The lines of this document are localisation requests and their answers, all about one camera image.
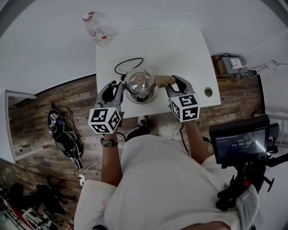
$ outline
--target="wooden floor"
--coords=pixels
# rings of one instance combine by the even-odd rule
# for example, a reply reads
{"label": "wooden floor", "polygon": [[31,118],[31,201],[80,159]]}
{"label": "wooden floor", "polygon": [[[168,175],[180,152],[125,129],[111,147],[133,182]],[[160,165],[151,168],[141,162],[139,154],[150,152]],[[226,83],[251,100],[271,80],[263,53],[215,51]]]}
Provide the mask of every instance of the wooden floor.
{"label": "wooden floor", "polygon": [[[261,98],[257,78],[247,79],[234,83],[231,80],[218,80],[221,105],[202,108],[198,122],[203,135],[209,137],[208,129],[211,125],[221,124],[236,119],[245,119],[253,113],[261,112]],[[72,161],[58,151],[53,139],[48,133],[47,114],[51,102],[55,105],[68,106],[74,113],[74,121],[84,142],[82,161],[85,170],[102,156],[100,145],[101,135],[96,135],[88,126],[87,120],[90,108],[93,108],[97,96],[96,77],[90,77],[63,86],[56,87],[38,95],[36,100],[25,100],[17,108],[9,109],[10,128],[14,148],[24,146],[24,152],[44,146],[44,150],[18,161],[16,164],[0,159],[1,186],[6,179],[10,186],[16,182],[24,185],[25,193],[35,189],[37,184],[47,184],[45,177],[54,176],[56,179],[65,179],[62,192],[79,198],[81,186],[79,180],[73,175],[76,169]],[[174,139],[182,143],[179,128],[181,124],[172,113],[155,114],[149,118],[148,125],[152,134]],[[136,118],[124,119],[119,131],[126,134],[137,127]],[[189,147],[186,134],[184,139]],[[122,152],[124,139],[119,142]],[[85,173],[86,179],[99,180],[101,175],[101,161]],[[77,201],[68,201],[63,205],[67,214],[59,215],[65,223],[73,217]]]}

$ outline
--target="black bag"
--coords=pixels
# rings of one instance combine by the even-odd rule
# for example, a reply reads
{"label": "black bag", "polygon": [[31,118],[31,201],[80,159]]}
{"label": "black bag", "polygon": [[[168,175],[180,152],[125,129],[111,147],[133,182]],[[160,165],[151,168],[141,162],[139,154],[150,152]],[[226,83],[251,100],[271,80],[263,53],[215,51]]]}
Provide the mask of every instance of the black bag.
{"label": "black bag", "polygon": [[74,125],[74,130],[65,126],[63,116],[57,110],[57,107],[52,103],[52,110],[48,113],[49,134],[55,140],[56,146],[64,153],[65,156],[70,157],[78,169],[83,167],[80,157],[83,154],[83,148],[80,141],[80,136],[73,121],[73,113],[68,108],[69,116],[67,116]]}

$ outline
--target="power strip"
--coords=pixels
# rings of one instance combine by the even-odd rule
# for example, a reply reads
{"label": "power strip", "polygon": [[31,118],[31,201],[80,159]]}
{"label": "power strip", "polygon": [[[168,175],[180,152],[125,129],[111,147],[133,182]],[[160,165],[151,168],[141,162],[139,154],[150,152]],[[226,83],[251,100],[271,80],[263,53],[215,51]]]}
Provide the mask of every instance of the power strip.
{"label": "power strip", "polygon": [[83,175],[82,173],[79,174],[79,180],[80,180],[80,185],[83,186],[84,182],[85,182],[85,175]]}

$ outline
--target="wristwatch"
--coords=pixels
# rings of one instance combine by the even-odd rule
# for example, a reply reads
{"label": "wristwatch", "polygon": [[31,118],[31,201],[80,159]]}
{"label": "wristwatch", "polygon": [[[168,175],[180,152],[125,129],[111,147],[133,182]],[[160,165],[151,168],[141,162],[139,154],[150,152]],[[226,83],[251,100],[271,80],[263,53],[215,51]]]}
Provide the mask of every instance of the wristwatch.
{"label": "wristwatch", "polygon": [[101,138],[101,145],[103,147],[114,147],[118,145],[118,139],[111,139],[111,140],[104,140],[104,138]]}

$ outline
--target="digital timer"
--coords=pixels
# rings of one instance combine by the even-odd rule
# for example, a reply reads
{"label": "digital timer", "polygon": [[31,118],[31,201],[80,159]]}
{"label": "digital timer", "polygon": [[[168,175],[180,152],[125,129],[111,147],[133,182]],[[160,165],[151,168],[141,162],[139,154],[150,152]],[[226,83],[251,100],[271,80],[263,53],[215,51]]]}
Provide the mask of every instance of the digital timer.
{"label": "digital timer", "polygon": [[238,147],[238,146],[247,146],[250,145],[251,142],[242,142],[242,143],[238,143],[238,144],[232,144],[232,147]]}

